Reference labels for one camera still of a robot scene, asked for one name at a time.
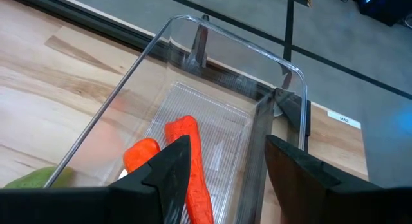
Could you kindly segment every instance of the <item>gray floor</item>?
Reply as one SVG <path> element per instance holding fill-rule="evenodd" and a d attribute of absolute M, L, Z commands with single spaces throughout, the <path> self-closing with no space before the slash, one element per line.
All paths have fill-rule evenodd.
<path fill-rule="evenodd" d="M 87 5 L 157 32 L 176 14 L 200 16 L 196 10 L 171 0 L 78 0 Z M 227 16 L 242 20 L 284 39 L 286 0 L 192 0 Z M 412 93 L 412 30 L 387 27 L 358 13 L 349 0 L 312 0 L 313 7 L 295 3 L 293 44 Z M 283 47 L 232 25 L 218 24 L 282 56 Z M 226 59 L 226 63 L 272 80 L 269 63 L 256 59 Z M 292 63 L 306 77 L 309 99 L 362 123 L 370 180 L 383 187 L 412 185 L 412 101 L 292 53 Z"/>

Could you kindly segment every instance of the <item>label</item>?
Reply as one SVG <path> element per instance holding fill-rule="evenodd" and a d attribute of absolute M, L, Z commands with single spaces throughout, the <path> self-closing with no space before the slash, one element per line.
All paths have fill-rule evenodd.
<path fill-rule="evenodd" d="M 356 120 L 353 120 L 351 118 L 348 118 L 348 117 L 346 117 L 344 115 L 341 115 L 339 113 L 336 113 L 334 111 L 328 111 L 328 116 L 331 117 L 331 118 L 334 118 L 336 120 L 339 120 L 341 122 L 344 122 L 345 124 L 349 124 L 352 127 L 356 127 L 357 129 L 361 128 L 361 123 L 360 122 L 358 122 Z"/>

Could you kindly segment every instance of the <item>wood grain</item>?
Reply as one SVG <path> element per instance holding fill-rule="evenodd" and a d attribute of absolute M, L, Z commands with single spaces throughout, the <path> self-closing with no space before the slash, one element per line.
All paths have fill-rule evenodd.
<path fill-rule="evenodd" d="M 101 46 L 86 54 L 79 42 L 103 42 L 15 1 L 0 0 L 0 13 L 2 187 L 58 164 L 136 55 L 119 49 L 125 54 L 110 61 Z"/>
<path fill-rule="evenodd" d="M 309 154 L 368 180 L 362 131 L 330 118 L 323 107 L 312 106 Z"/>

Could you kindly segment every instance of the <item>carrot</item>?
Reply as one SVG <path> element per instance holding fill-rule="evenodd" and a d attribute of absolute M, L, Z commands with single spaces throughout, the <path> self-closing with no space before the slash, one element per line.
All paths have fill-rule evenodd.
<path fill-rule="evenodd" d="M 212 202 L 201 162 L 200 134 L 196 119 L 192 116 L 184 116 L 165 125 L 165 137 L 168 144 L 183 135 L 189 135 L 191 141 L 191 176 L 186 195 L 187 212 L 192 224 L 212 224 Z"/>
<path fill-rule="evenodd" d="M 123 164 L 127 173 L 131 173 L 145 164 L 148 160 L 160 152 L 160 147 L 156 140 L 144 138 L 134 144 L 123 154 Z"/>

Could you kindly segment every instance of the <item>wooden table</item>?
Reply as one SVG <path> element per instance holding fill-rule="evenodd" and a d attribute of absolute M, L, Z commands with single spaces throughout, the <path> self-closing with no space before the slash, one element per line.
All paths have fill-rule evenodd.
<path fill-rule="evenodd" d="M 2 187 L 34 169 L 57 165 L 140 53 L 12 0 L 0 0 L 0 14 Z M 103 116 L 100 130 L 103 129 L 103 133 L 111 128 L 120 130 L 123 142 L 119 145 L 143 136 L 169 89 L 164 85 L 176 79 L 252 112 L 253 103 L 247 98 L 208 82 L 199 84 L 178 70 L 165 73 L 162 64 L 154 59 L 145 61 L 147 71 L 140 73 L 144 80 L 156 82 L 148 83 L 153 93 L 142 95 L 136 88 L 129 88 Z M 147 102 L 123 103 L 135 96 Z M 346 124 L 345 117 L 342 121 L 339 116 L 338 119 L 331 116 L 333 111 L 312 103 L 309 153 L 367 180 L 361 129 Z M 285 118 L 275 119 L 272 134 L 286 138 L 287 125 Z M 99 130 L 93 135 L 102 136 Z M 98 144 L 104 148 L 107 138 L 112 136 L 103 136 Z M 84 155 L 92 159 L 95 151 L 83 149 Z M 108 149 L 99 158 L 110 161 L 113 160 L 111 156 L 118 157 L 123 152 L 122 148 L 113 150 L 113 146 Z M 88 163 L 98 165 L 100 162 L 90 160 Z M 85 169 L 89 165 L 80 163 L 78 167 Z M 119 173 L 105 179 L 113 180 Z M 99 178 L 95 173 L 88 176 Z M 261 222 L 275 223 L 279 221 L 279 214 L 280 208 L 267 177 Z"/>

